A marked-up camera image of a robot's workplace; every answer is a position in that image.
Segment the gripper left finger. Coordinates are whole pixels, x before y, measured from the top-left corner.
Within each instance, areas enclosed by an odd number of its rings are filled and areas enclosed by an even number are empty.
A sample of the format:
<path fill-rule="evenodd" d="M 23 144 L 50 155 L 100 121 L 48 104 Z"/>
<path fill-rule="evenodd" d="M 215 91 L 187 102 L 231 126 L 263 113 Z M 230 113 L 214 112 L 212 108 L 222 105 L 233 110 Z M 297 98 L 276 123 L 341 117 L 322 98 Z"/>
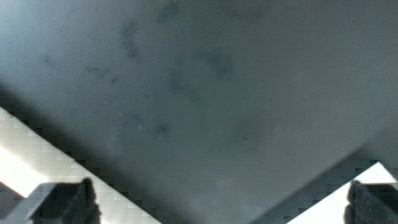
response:
<path fill-rule="evenodd" d="M 39 184 L 0 224 L 102 224 L 93 180 Z"/>

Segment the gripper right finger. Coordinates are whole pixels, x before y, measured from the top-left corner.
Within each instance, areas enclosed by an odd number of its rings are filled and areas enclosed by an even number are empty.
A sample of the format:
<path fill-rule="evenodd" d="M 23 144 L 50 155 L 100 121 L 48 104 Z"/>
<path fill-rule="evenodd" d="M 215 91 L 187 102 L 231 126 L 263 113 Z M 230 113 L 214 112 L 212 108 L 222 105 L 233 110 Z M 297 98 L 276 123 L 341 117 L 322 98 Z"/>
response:
<path fill-rule="evenodd" d="M 354 181 L 347 199 L 345 224 L 398 224 L 398 189 L 389 183 Z"/>

